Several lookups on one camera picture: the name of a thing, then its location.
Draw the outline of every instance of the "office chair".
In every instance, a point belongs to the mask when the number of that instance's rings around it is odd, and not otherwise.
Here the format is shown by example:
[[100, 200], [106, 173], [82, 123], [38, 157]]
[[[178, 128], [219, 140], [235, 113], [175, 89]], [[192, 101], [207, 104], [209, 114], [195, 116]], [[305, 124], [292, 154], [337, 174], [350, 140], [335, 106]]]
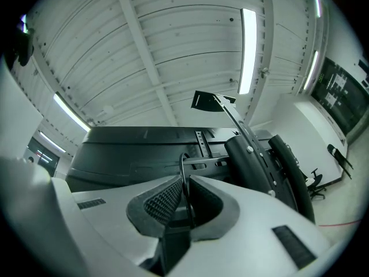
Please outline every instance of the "office chair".
[[307, 190], [310, 193], [310, 198], [313, 199], [315, 196], [322, 196], [323, 199], [325, 199], [325, 195], [320, 194], [320, 191], [327, 191], [326, 188], [324, 187], [317, 187], [319, 185], [319, 183], [322, 181], [323, 175], [317, 175], [317, 170], [315, 169], [313, 170], [311, 173], [314, 174], [314, 179], [315, 181], [307, 187]]

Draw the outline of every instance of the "floor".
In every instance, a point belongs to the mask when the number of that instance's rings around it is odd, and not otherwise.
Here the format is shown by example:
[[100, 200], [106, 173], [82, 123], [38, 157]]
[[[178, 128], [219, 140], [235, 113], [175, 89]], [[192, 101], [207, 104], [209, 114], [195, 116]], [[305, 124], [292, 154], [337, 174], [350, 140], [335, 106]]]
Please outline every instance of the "floor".
[[342, 181], [328, 186], [325, 200], [312, 201], [315, 222], [332, 244], [350, 237], [360, 224], [368, 206], [369, 128], [349, 146], [348, 160], [352, 180], [344, 174]]

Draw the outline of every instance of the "ceiling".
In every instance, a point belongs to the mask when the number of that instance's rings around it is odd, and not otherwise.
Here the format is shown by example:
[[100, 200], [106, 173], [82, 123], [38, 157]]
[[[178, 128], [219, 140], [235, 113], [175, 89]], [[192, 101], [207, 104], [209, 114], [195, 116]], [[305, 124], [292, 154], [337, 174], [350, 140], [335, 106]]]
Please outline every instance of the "ceiling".
[[[34, 53], [12, 73], [44, 116], [39, 130], [73, 156], [85, 131], [54, 102], [58, 91], [92, 126], [232, 127], [191, 109], [195, 90], [234, 96], [251, 125], [270, 121], [298, 90], [311, 53], [309, 0], [39, 0], [27, 14]], [[257, 14], [250, 93], [238, 95], [240, 8]], [[261, 80], [260, 68], [270, 75]]]

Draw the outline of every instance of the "black cable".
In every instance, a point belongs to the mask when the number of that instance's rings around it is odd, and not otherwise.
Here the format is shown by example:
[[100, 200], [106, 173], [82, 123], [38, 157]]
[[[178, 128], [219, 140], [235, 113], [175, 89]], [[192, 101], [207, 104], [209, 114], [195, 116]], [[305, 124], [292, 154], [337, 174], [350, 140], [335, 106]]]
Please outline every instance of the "black cable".
[[193, 221], [192, 212], [191, 212], [190, 196], [189, 196], [189, 191], [187, 190], [185, 170], [183, 168], [183, 157], [184, 156], [189, 158], [189, 155], [187, 153], [182, 153], [180, 155], [180, 157], [179, 157], [179, 171], [180, 171], [180, 176], [182, 177], [182, 190], [183, 190], [183, 194], [184, 194], [184, 200], [186, 202], [187, 215], [189, 217], [191, 228], [194, 228], [194, 221]]

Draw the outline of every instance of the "black chair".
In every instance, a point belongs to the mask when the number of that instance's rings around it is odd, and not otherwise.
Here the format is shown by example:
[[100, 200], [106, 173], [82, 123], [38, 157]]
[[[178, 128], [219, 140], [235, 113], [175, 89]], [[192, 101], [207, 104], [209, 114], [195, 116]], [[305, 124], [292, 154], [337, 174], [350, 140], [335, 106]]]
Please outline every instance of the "black chair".
[[320, 194], [320, 191], [327, 191], [326, 188], [324, 187], [318, 187], [318, 185], [320, 184], [320, 182], [322, 181], [323, 175], [317, 175], [317, 170], [315, 169], [313, 170], [311, 173], [314, 174], [314, 179], [315, 181], [307, 187], [307, 190], [309, 191], [310, 194], [310, 199], [313, 199], [315, 196], [321, 196], [323, 197], [323, 199], [325, 199], [325, 195]]

